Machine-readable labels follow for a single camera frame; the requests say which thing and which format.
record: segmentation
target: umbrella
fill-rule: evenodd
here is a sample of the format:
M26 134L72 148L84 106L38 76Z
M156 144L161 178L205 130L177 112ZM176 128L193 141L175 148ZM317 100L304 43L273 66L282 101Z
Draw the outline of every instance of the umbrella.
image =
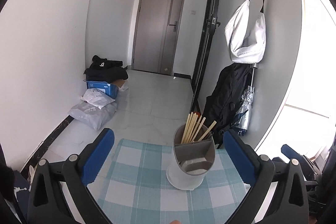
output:
M253 84L253 77L254 77L254 69L256 65L253 65L253 74L252 74L252 81L251 85L247 87L241 97L241 107L237 111L231 127L239 136L244 136L249 126L251 120L251 111L252 111L252 103L254 97L254 87Z

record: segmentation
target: door handle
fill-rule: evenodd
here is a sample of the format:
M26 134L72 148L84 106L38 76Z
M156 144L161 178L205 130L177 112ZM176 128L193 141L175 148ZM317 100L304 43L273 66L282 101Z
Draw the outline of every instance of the door handle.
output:
M175 21L175 24L169 24L169 26L174 26L174 30L173 32L177 32L177 25L178 25L178 21Z

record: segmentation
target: black backpack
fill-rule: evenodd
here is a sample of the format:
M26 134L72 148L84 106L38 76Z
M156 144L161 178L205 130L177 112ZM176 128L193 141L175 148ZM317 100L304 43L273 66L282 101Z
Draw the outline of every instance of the black backpack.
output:
M241 107L244 90L251 84L251 64L233 63L224 68L213 93L207 97L203 116L205 125L213 121L217 124L213 129L215 144L223 143L222 131L229 129L236 112Z

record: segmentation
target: checkered tablecloth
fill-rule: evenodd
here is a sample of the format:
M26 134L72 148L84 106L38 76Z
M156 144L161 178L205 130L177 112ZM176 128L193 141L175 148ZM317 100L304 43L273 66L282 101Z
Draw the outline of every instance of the checkered tablecloth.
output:
M115 150L97 200L113 224L223 224L246 194L225 150L193 191L174 188L167 180L172 147L122 139Z

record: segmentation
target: white plastic package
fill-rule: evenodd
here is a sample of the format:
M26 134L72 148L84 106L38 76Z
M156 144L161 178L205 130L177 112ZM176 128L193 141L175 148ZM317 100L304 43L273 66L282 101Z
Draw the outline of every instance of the white plastic package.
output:
M113 117L116 110L116 103L108 104L102 109L99 109L87 102L83 102L71 108L69 115L92 127L94 130L99 130L102 125L107 123Z
M128 90L128 82L125 81L125 83L119 88L119 91L126 91Z
M104 106L115 101L115 99L109 97L98 89L88 89L81 99L88 102L90 105L98 107L99 109L102 109Z

